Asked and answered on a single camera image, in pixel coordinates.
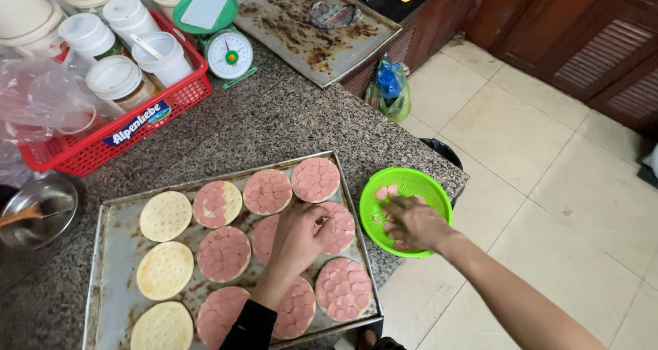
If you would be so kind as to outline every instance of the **wooden spoon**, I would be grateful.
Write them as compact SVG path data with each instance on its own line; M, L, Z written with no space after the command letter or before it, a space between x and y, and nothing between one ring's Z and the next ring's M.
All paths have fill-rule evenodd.
M50 208L49 207L50 204L48 203L48 201L50 200L45 200L44 203L41 205L39 205L39 203L34 203L32 206L21 212L0 217L0 228L6 226L7 224L12 224L13 222L17 222L19 220L43 219L43 218L48 218L49 216L57 215L59 212L55 211L54 208Z

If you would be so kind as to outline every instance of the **stainless steel bowl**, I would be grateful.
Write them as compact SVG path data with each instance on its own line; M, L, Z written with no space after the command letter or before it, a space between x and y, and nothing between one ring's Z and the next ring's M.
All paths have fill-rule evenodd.
M35 250L75 228L82 216L76 188L59 176L39 180L15 194L4 207L3 215L16 214L47 199L52 199L59 213L45 219L26 219L0 228L0 239L12 248Z

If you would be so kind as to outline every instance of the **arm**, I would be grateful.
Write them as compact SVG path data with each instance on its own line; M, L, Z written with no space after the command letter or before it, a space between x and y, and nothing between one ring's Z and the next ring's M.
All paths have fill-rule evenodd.
M322 251L322 241L333 227L333 218L329 216L329 211L324 207L309 203L281 215L276 226L270 261L220 350L265 350L269 347L275 327L276 309L295 278ZM314 223L322 224L315 235Z
M523 350L605 349L546 296L493 260L415 197L396 197L385 208L402 224L389 236L446 258L473 285L498 322Z

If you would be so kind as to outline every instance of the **scale dial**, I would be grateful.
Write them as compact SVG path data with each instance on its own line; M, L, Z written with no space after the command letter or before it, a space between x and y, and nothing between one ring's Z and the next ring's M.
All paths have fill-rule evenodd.
M235 79L251 68L253 49L241 33L223 30L212 36L206 60L214 75L226 80Z

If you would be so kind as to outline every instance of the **metal baking tray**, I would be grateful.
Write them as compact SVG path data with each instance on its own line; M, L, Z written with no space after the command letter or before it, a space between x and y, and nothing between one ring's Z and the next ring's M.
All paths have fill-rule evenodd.
M365 266L370 279L373 281L374 300L370 302L370 306L368 306L363 315L353 321L342 323L333 321L317 308L313 321L304 335L291 340L277 340L273 337L270 348L281 349L379 321L383 317L382 304L374 285L373 271L370 268L368 253L358 222L358 215L354 209L348 186L345 183L345 176L343 175L338 157L333 151L327 151L261 166L259 168L200 179L177 186L154 189L103 202L98 217L92 277L90 279L89 295L87 297L83 349L129 349L130 334L136 320L146 310L158 303L144 297L136 285L136 270L139 262L151 248L157 245L157 243L144 237L139 231L139 215L151 197L160 192L171 190L182 192L187 195L190 201L193 201L194 196L203 185L217 180L230 181L238 189L242 190L251 174L259 170L276 168L290 177L292 175L292 169L295 166L302 160L312 157L329 159L338 166L341 177L341 189L330 200L344 204L354 216L357 226L356 241L352 243L350 248L340 254L320 254L317 260L301 276L308 279L311 285L315 287L315 280L325 261L336 257L348 257ZM300 200L293 195L290 204L298 202ZM262 218L264 217L249 212L243 204L240 214L230 225L240 228L251 239L253 228L256 227L257 222ZM202 227L193 218L187 229L174 240L187 245L192 250L196 260L199 243L210 230ZM178 295L170 300L183 303L187 307L187 310L190 311L192 319L196 323L199 307L211 292L225 286L240 286L251 292L262 270L263 266L252 255L249 266L239 278L225 284L216 284L206 279L199 271L199 267L195 264L190 282ZM195 332L192 349L204 348L205 346L201 343Z
M358 0L237 0L233 23L284 59L308 80L325 88L344 77L402 27ZM351 27L326 31L308 24L316 1L356 4L363 19Z

